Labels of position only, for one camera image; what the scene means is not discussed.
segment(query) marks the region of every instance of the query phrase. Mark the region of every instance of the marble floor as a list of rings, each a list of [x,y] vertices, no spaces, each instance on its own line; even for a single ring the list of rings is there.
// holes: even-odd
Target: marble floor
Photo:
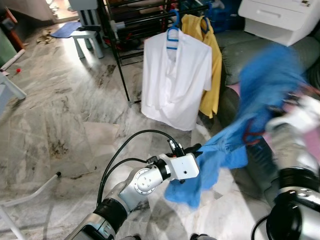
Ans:
[[[219,121],[202,121],[180,131],[144,117],[140,105],[128,105],[119,70],[110,49],[97,59],[82,48],[79,59],[72,39],[36,44],[7,71],[27,93],[13,98],[0,117],[0,201],[35,191],[55,172],[62,177],[34,200],[8,208],[31,240],[63,240],[95,209],[103,168],[130,135],[156,129],[172,135],[184,147],[205,143],[221,128]],[[141,94],[142,64],[123,67],[130,96]],[[155,133],[138,136],[118,160],[146,159],[169,152],[167,140]],[[141,163],[124,164],[110,176],[107,193]],[[164,183],[128,217],[117,235],[140,234],[143,240],[188,240],[207,233],[218,240],[247,240],[255,222],[270,207],[244,169],[221,169],[218,183],[202,194],[198,209],[164,199]],[[267,239],[264,231],[257,240]],[[0,240],[16,239],[0,219]]]

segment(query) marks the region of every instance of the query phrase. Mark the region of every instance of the dark blue cloth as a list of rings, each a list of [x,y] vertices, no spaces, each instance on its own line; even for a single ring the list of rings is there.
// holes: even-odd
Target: dark blue cloth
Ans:
[[[67,38],[70,38],[70,35],[73,33],[73,31],[80,26],[81,26],[81,22],[70,21],[70,22],[67,22],[65,25],[63,25],[62,27],[60,27],[56,32],[50,35],[57,39],[67,39]]]
[[[186,179],[184,184],[173,180],[165,191],[172,202],[198,207],[201,191],[210,189],[218,180],[220,168],[241,168],[247,165],[243,135],[248,123],[250,132],[260,133],[272,118],[267,106],[283,106],[288,92],[298,90],[305,83],[295,52],[285,46],[273,44],[257,55],[241,71],[240,103],[235,121],[212,137],[199,151],[199,175]],[[261,136],[249,137],[249,141]]]

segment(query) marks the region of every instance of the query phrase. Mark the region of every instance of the blue clothes hanger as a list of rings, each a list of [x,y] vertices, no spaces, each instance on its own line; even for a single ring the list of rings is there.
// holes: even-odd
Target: blue clothes hanger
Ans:
[[[166,35],[166,39],[170,42],[179,42],[178,39],[171,39],[169,38],[169,31],[170,30],[177,30],[179,32],[179,28],[177,28],[178,23],[180,22],[180,17],[179,17],[179,13],[177,10],[170,10],[169,13],[175,13],[176,15],[176,21],[172,24],[172,27],[169,27],[167,35]],[[176,47],[171,47],[171,46],[167,46],[166,49],[173,49],[173,50],[177,50]]]
[[[209,32],[208,17],[211,16],[211,14],[212,14],[212,3],[211,3],[211,2],[208,2],[207,5],[209,6],[209,9],[208,9],[208,11],[206,11],[206,14],[204,15],[204,18],[203,18],[204,21],[205,21],[205,23],[206,23],[206,29],[203,29],[203,28],[201,27],[202,32],[204,32],[205,34],[206,34],[207,32]]]

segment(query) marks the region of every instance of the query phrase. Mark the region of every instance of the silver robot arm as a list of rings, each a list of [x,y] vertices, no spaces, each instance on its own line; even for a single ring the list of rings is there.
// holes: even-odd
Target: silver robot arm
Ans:
[[[290,113],[266,126],[279,169],[278,195],[266,224],[270,239],[320,240],[320,166],[303,138],[319,125],[320,101],[304,95]]]
[[[151,164],[133,169],[125,181],[118,183],[66,240],[113,240],[130,212],[164,180],[183,181],[198,174],[192,153],[181,157],[165,154],[153,157]]]

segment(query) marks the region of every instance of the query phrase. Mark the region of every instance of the clothes rack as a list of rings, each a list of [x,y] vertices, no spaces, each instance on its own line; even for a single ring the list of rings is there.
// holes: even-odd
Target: clothes rack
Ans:
[[[139,63],[143,60],[138,59],[129,63],[125,63],[123,60],[143,56],[144,51],[141,49],[140,51],[137,50],[136,52],[127,52],[122,54],[118,49],[117,44],[121,41],[125,42],[140,40],[165,32],[168,29],[168,25],[172,23],[170,18],[175,16],[175,13],[169,12],[171,4],[178,4],[178,9],[180,10],[179,15],[181,18],[184,14],[198,13],[198,15],[202,15],[203,11],[209,8],[208,4],[203,5],[198,0],[191,0],[193,1],[193,4],[190,4],[192,7],[190,6],[189,8],[183,10],[181,10],[182,2],[187,0],[163,0],[163,2],[157,2],[146,6],[130,8],[123,7],[128,4],[142,1],[144,0],[123,0],[120,2],[109,3],[108,0],[98,0],[98,13],[101,20],[102,30],[104,32],[104,39],[108,39],[110,42],[110,47],[120,72],[123,88],[129,105],[140,103],[141,100],[131,100],[122,67]],[[128,13],[137,13],[141,10],[147,10],[160,6],[162,6],[162,10],[152,13],[138,14],[138,16],[124,17],[124,15]]]

